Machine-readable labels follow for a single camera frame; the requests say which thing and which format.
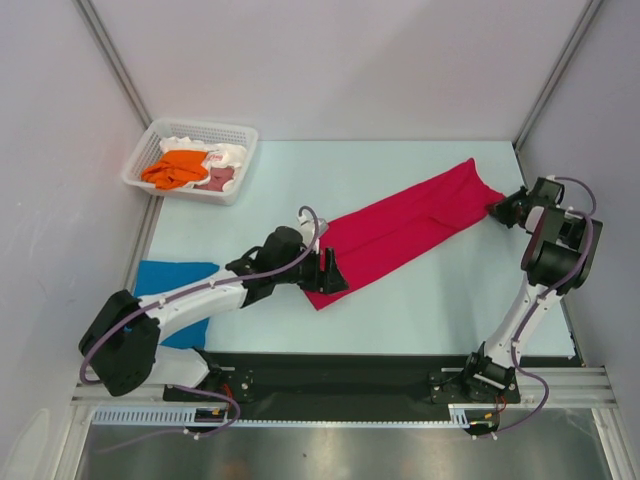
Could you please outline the red t shirt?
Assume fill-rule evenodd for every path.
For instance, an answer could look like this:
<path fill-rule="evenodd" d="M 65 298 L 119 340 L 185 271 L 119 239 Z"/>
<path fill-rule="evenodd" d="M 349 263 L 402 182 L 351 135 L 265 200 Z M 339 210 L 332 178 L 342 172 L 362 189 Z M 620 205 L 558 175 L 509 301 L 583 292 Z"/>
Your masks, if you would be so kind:
<path fill-rule="evenodd" d="M 392 273 L 474 226 L 505 195 L 484 183 L 475 160 L 418 183 L 329 222 L 320 245 L 334 250 L 349 289 L 332 295 L 309 293 L 322 310 Z"/>

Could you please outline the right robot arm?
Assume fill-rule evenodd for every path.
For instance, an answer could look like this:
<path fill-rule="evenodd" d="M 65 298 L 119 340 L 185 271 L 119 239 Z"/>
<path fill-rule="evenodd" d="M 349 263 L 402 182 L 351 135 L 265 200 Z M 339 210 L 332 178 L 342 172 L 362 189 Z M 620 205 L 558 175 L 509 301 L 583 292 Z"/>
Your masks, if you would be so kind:
<path fill-rule="evenodd" d="M 596 210 L 596 196 L 585 182 L 554 175 L 488 207 L 502 225 L 531 235 L 521 261 L 523 280 L 499 327 L 467 357 L 464 368 L 430 375 L 433 403 L 488 404 L 518 394 L 516 374 L 527 341 L 549 310 L 590 273 L 603 228 Z"/>

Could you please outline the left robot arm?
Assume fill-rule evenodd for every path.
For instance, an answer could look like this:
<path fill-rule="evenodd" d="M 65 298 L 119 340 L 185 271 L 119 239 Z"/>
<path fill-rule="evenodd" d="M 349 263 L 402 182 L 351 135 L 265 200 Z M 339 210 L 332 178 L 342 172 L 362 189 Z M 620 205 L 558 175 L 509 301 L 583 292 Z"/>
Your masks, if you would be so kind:
<path fill-rule="evenodd" d="M 335 251 L 321 247 L 316 234 L 278 227 L 263 245 L 203 280 L 154 295 L 112 294 L 79 343 L 79 379 L 104 386 L 113 397 L 164 385 L 210 399 L 221 387 L 220 367 L 200 347 L 177 349 L 165 340 L 205 318 L 264 300 L 279 285 L 321 295 L 348 288 Z"/>

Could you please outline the maroon t shirt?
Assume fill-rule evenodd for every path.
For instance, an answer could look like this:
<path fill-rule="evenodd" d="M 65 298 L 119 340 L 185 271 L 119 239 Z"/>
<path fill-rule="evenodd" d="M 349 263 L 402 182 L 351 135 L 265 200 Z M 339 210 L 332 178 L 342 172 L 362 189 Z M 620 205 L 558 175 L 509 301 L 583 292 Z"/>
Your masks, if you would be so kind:
<path fill-rule="evenodd" d="M 206 184 L 209 191 L 223 192 L 225 185 L 233 180 L 235 170 L 233 167 L 212 167 L 210 170 L 210 180 Z"/>

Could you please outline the white t shirt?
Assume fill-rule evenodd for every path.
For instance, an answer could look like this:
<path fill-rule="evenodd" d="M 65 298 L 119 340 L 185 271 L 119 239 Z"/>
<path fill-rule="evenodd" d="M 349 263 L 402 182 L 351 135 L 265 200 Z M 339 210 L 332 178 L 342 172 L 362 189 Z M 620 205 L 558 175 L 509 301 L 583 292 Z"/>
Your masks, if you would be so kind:
<path fill-rule="evenodd" d="M 205 160 L 205 166 L 209 168 L 209 177 L 201 182 L 197 182 L 194 185 L 188 185 L 182 188 L 196 188 L 206 189 L 206 184 L 210 180 L 210 170 L 212 167 L 233 167 L 235 170 L 233 180 L 225 185 L 224 191 L 231 189 L 234 185 L 236 175 L 241 171 L 244 161 L 247 156 L 247 150 L 242 145 L 217 143 L 207 144 L 200 140 L 191 140 L 189 137 L 168 137 L 162 138 L 159 141 L 159 148 L 162 152 L 161 157 L 168 151 L 172 150 L 195 150 L 204 151 L 207 153 L 207 159 Z"/>

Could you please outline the folded blue t shirt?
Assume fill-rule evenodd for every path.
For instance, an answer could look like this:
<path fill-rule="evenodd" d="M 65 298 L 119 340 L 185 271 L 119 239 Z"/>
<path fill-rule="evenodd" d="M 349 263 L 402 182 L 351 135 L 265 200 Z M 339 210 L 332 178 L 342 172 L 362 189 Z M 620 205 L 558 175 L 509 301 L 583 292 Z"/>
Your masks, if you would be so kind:
<path fill-rule="evenodd" d="M 133 295 L 141 297 L 184 287 L 215 274 L 220 267 L 211 262 L 162 262 L 141 260 Z M 171 334 L 162 346 L 175 349 L 205 348 L 209 319 L 205 318 Z"/>

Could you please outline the orange t shirt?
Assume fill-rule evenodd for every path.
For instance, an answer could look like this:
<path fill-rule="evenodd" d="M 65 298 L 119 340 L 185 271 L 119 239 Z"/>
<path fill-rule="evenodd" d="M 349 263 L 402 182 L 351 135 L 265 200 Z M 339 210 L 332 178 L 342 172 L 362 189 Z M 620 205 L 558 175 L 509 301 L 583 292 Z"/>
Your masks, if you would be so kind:
<path fill-rule="evenodd" d="M 142 181 L 153 184 L 159 190 L 173 190 L 194 185 L 209 177 L 205 166 L 207 153 L 195 150 L 172 150 L 158 162 L 142 171 Z"/>

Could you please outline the white plastic basket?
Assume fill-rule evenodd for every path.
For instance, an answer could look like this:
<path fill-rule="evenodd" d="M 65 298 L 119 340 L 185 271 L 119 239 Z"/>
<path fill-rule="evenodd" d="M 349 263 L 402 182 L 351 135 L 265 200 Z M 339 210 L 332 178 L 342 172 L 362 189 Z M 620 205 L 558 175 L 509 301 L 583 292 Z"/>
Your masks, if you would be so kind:
<path fill-rule="evenodd" d="M 122 180 L 153 196 L 231 206 L 258 138 L 251 127 L 162 118 L 141 137 Z"/>

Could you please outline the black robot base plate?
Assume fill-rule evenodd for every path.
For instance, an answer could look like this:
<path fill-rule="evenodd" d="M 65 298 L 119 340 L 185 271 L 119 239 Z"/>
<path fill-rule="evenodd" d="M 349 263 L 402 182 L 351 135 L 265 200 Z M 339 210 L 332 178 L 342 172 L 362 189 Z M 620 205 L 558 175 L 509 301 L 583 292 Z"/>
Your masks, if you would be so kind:
<path fill-rule="evenodd" d="M 463 355 L 338 355 L 284 353 L 211 353 L 221 369 L 221 387 L 252 412 L 280 408 L 305 410 L 398 409 L 425 412 L 435 404 L 429 378 L 436 372 L 460 372 Z M 203 396 L 165 387 L 167 402 L 205 402 Z"/>

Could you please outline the right aluminium frame post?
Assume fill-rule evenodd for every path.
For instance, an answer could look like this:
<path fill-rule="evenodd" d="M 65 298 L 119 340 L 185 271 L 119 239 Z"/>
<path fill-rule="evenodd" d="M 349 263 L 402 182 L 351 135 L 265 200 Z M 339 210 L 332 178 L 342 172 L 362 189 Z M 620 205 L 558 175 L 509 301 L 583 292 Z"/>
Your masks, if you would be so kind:
<path fill-rule="evenodd" d="M 570 35 L 561 48 L 551 72 L 546 77 L 541 91 L 526 115 L 515 139 L 512 141 L 512 146 L 516 154 L 519 154 L 524 147 L 540 116 L 544 113 L 544 110 L 551 101 L 554 92 L 559 87 L 572 61 L 576 57 L 583 41 L 589 33 L 589 30 L 595 23 L 600 11 L 605 5 L 605 0 L 590 0 L 586 2 L 576 24 L 572 28 Z"/>

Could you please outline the aluminium frame post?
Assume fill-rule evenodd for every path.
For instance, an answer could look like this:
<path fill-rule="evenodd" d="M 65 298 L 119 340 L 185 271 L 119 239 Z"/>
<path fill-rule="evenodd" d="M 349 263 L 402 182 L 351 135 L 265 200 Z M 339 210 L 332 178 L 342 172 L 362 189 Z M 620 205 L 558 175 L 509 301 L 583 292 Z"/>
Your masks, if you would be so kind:
<path fill-rule="evenodd" d="M 99 53 L 111 71 L 136 120 L 143 129 L 147 129 L 153 122 L 152 115 L 95 3 L 91 0 L 73 0 L 72 4 L 95 42 Z"/>
<path fill-rule="evenodd" d="M 512 141 L 512 146 L 516 154 L 519 154 L 524 147 L 540 116 L 544 113 L 544 110 L 551 101 L 554 92 L 559 87 L 572 61 L 576 57 L 583 41 L 589 33 L 589 30 L 595 23 L 600 11 L 605 5 L 605 0 L 590 0 L 586 2 L 576 24 L 572 28 L 570 35 L 561 48 L 551 72 L 546 77 L 541 91 L 526 115 L 515 139 Z"/>

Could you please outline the left aluminium frame post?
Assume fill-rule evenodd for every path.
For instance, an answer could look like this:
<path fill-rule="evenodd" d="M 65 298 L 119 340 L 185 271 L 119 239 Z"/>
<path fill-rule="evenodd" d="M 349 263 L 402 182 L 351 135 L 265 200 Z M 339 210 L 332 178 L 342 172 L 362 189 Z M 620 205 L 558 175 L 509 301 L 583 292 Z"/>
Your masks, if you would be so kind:
<path fill-rule="evenodd" d="M 147 129 L 153 122 L 152 115 L 95 3 L 91 0 L 73 0 L 72 4 L 95 42 L 99 53 L 111 71 L 136 120 L 143 129 Z"/>

